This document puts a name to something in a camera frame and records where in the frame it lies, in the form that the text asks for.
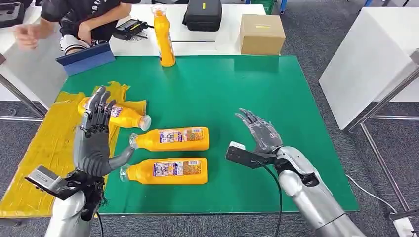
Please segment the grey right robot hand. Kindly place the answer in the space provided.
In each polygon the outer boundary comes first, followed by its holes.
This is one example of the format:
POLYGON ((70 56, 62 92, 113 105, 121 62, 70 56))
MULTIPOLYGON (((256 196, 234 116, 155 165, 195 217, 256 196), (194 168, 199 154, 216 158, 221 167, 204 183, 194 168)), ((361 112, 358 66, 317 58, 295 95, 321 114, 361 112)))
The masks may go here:
POLYGON ((255 151, 264 154, 275 154, 283 146, 281 136, 270 122, 266 122, 252 111, 240 108, 240 113, 235 113, 248 128, 254 141, 255 151))

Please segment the person's left hand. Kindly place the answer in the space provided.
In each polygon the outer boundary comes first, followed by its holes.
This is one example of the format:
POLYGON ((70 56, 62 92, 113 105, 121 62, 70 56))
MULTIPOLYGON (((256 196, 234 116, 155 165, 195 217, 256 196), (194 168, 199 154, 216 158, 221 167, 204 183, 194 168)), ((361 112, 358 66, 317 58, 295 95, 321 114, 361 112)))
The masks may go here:
POLYGON ((78 29, 78 38, 91 45, 91 27, 87 21, 81 22, 78 29))

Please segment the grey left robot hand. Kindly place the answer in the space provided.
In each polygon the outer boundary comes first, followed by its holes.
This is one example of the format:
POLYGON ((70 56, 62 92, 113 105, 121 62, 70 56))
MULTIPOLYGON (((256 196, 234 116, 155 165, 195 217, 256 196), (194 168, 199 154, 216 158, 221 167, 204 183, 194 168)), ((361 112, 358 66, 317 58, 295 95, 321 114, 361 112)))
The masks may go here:
POLYGON ((100 86, 87 101, 81 124, 74 139, 73 161, 77 170, 91 176, 103 177, 126 165, 135 149, 127 146, 119 155, 110 157, 109 122, 112 106, 110 92, 100 86))

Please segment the person's right hand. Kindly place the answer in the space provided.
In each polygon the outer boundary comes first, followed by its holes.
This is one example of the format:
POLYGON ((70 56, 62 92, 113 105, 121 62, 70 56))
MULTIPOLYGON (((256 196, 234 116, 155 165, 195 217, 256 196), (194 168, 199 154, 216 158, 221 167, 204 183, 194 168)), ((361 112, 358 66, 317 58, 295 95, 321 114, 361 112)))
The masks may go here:
POLYGON ((16 43, 21 49, 35 49, 38 45, 38 24, 17 25, 14 28, 16 43))

